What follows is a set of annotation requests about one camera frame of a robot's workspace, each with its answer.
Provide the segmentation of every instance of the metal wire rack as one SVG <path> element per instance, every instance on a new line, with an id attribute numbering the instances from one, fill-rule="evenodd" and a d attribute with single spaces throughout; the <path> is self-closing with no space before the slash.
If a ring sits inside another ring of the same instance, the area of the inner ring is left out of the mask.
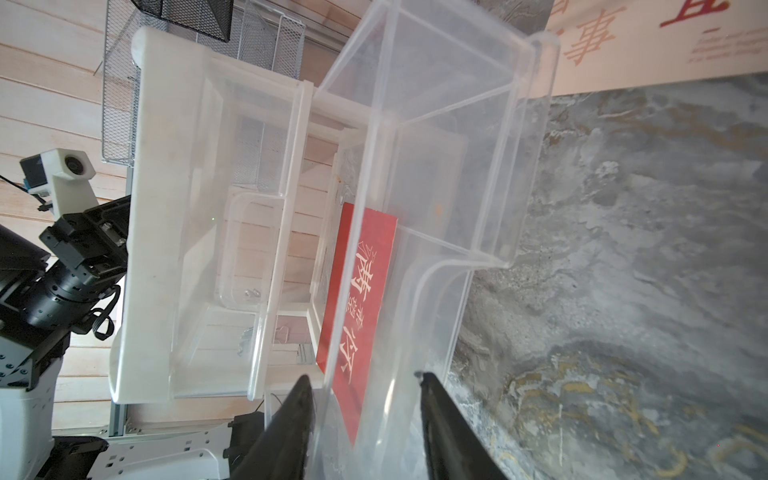
<path id="1" fill-rule="evenodd" d="M 259 15 L 251 0 L 246 0 L 243 8 L 233 10 L 229 42 L 148 15 L 137 10 L 131 0 L 108 0 L 101 106 L 101 155 L 105 162 L 127 166 L 134 163 L 141 76 L 131 56 L 131 39 L 144 25 L 252 65 L 299 77 L 304 24 L 283 14 L 277 26 L 271 25 Z"/>

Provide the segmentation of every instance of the light wood paneling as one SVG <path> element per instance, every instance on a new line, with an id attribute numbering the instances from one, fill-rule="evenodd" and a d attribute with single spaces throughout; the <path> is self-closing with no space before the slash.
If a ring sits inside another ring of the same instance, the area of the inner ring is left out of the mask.
<path id="1" fill-rule="evenodd" d="M 109 375 L 109 349 L 69 347 L 61 364 L 62 376 Z"/>
<path id="2" fill-rule="evenodd" d="M 56 402 L 53 405 L 54 430 L 107 427 L 112 402 Z"/>
<path id="3" fill-rule="evenodd" d="M 125 167 L 101 161 L 101 141 L 41 125 L 0 117 L 0 152 L 30 157 L 54 148 L 82 150 L 100 174 L 125 178 Z"/>
<path id="4" fill-rule="evenodd" d="M 101 106 L 14 81 L 0 80 L 0 117 L 101 139 Z"/>
<path id="5" fill-rule="evenodd" d="M 29 8 L 104 33 L 107 0 L 12 0 Z"/>
<path id="6" fill-rule="evenodd" d="M 347 10 L 357 18 L 361 18 L 368 11 L 368 7 L 371 6 L 370 0 L 330 0 L 331 3 L 339 8 Z"/>
<path id="7" fill-rule="evenodd" d="M 304 159 L 301 164 L 299 185 L 323 192 L 328 191 L 331 181 L 331 166 Z"/>
<path id="8" fill-rule="evenodd" d="M 345 25 L 336 23 L 335 21 L 326 18 L 320 13 L 310 10 L 309 8 L 301 5 L 298 2 L 295 2 L 294 0 L 272 0 L 272 3 L 280 7 L 283 7 L 290 12 L 294 12 L 299 15 L 302 15 L 308 18 L 309 20 L 312 20 L 313 22 L 317 22 L 321 25 L 325 25 L 331 30 L 337 31 L 340 34 L 345 35 L 347 37 L 349 37 L 352 34 L 352 30 L 354 29 L 354 27 L 350 28 L 350 27 L 346 27 Z"/>
<path id="9" fill-rule="evenodd" d="M 321 164 L 333 165 L 333 155 L 339 150 L 339 145 L 332 144 L 315 137 L 306 139 L 304 158 Z"/>
<path id="10" fill-rule="evenodd" d="M 91 72 L 96 71 L 104 54 L 104 34 L 99 31 L 9 0 L 0 0 L 0 44 Z"/>
<path id="11" fill-rule="evenodd" d="M 263 278 L 263 272 L 270 260 L 270 253 L 268 252 L 239 249 L 235 275 L 256 279 Z M 285 280 L 287 282 L 310 283 L 314 266 L 314 259 L 287 257 Z"/>
<path id="12" fill-rule="evenodd" d="M 2 198 L 2 202 L 0 202 L 0 215 L 31 218 L 46 223 L 53 222 L 51 212 L 41 212 L 38 210 L 40 202 L 32 195 L 26 194 L 4 181 L 0 181 L 0 198 Z"/>
<path id="13" fill-rule="evenodd" d="M 292 257 L 302 257 L 314 260 L 317 254 L 317 244 L 320 237 L 306 233 L 291 232 L 288 239 L 288 254 Z"/>
<path id="14" fill-rule="evenodd" d="M 131 422 L 135 425 L 193 420 L 225 420 L 235 415 L 251 413 L 261 401 L 249 402 L 247 397 L 211 397 L 176 399 L 168 403 L 149 403 L 131 407 Z"/>
<path id="15" fill-rule="evenodd" d="M 331 22 L 347 27 L 350 30 L 354 30 L 355 27 L 357 27 L 357 24 L 360 23 L 360 17 L 328 2 L 328 0 L 294 0 L 293 3 L 321 15 Z"/>
<path id="16" fill-rule="evenodd" d="M 55 402 L 110 400 L 106 376 L 62 376 L 56 382 Z"/>
<path id="17" fill-rule="evenodd" d="M 299 186 L 296 189 L 296 212 L 322 217 L 326 211 L 326 197 L 327 192 L 323 190 Z"/>
<path id="18" fill-rule="evenodd" d="M 309 80 L 319 87 L 338 54 L 323 46 L 307 41 L 301 58 L 299 79 Z"/>
<path id="19" fill-rule="evenodd" d="M 0 45 L 0 78 L 101 104 L 101 75 Z"/>
<path id="20" fill-rule="evenodd" d="M 294 214 L 291 230 L 294 232 L 308 233 L 309 235 L 320 235 L 323 228 L 323 219 L 311 217 L 310 215 Z"/>

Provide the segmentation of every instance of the gray marble surface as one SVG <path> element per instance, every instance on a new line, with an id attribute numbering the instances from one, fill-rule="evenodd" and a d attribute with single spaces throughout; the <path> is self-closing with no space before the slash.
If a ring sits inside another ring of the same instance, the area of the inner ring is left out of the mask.
<path id="1" fill-rule="evenodd" d="M 768 478 L 766 91 L 553 100 L 518 258 L 476 273 L 449 382 L 510 478 Z"/>

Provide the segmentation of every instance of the chinese character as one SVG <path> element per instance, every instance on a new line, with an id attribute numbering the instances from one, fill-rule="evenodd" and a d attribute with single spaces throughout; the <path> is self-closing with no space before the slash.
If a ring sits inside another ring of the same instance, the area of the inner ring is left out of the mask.
<path id="1" fill-rule="evenodd" d="M 549 16 L 552 16 L 556 13 L 565 13 L 565 9 L 568 8 L 568 3 L 571 0 L 557 0 L 554 5 L 552 5 L 552 13 L 549 14 Z"/>
<path id="2" fill-rule="evenodd" d="M 355 317 L 355 321 L 357 322 L 357 328 L 362 329 L 362 322 L 364 320 L 362 316 L 362 307 L 358 308 L 356 312 L 353 312 L 352 314 Z"/>
<path id="3" fill-rule="evenodd" d="M 355 316 L 355 311 L 357 311 L 357 298 L 350 295 L 349 299 L 346 301 L 346 312 Z"/>
<path id="4" fill-rule="evenodd" d="M 376 258 L 376 252 L 373 251 L 373 248 L 368 247 L 363 242 L 358 243 L 357 250 L 358 252 L 355 254 L 355 257 L 357 257 L 359 262 L 357 276 L 352 278 L 352 286 L 357 288 L 358 293 L 362 293 L 362 301 L 365 302 L 368 292 L 371 291 L 371 280 L 373 280 L 371 268 L 373 267 L 373 261 Z"/>
<path id="5" fill-rule="evenodd" d="M 583 28 L 584 31 L 581 33 L 579 41 L 571 45 L 573 50 L 566 51 L 563 55 L 568 60 L 573 60 L 576 65 L 579 65 L 587 53 L 600 50 L 600 45 L 604 41 L 616 38 L 608 32 L 608 27 L 616 19 L 616 14 L 626 9 L 627 7 L 621 7 L 612 12 L 606 12 L 605 8 L 601 8 L 600 14 L 596 19 L 576 25 L 576 28 Z"/>
<path id="6" fill-rule="evenodd" d="M 717 0 L 685 0 L 683 8 L 680 10 L 680 13 L 677 14 L 677 17 L 659 24 L 659 27 L 666 27 L 667 25 L 682 22 L 683 20 L 698 17 L 699 15 L 706 15 L 707 13 L 722 12 L 730 7 L 730 2 L 723 1 L 715 5 L 716 1 Z M 699 7 L 699 9 L 689 13 L 689 10 L 695 9 L 696 7 Z"/>
<path id="7" fill-rule="evenodd" d="M 339 344 L 339 351 L 344 355 L 346 364 L 341 366 L 341 371 L 346 372 L 349 369 L 349 381 L 347 383 L 352 383 L 352 368 L 355 364 L 357 345 L 355 344 L 355 333 L 352 330 L 344 327 L 344 333 L 346 333 L 346 341 Z"/>

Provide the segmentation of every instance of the black mesh basket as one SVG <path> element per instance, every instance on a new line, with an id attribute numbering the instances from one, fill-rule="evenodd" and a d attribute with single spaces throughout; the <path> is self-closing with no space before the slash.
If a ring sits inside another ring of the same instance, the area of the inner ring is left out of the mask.
<path id="1" fill-rule="evenodd" d="M 198 31 L 221 41 L 230 40 L 234 0 L 131 0 L 153 17 Z"/>

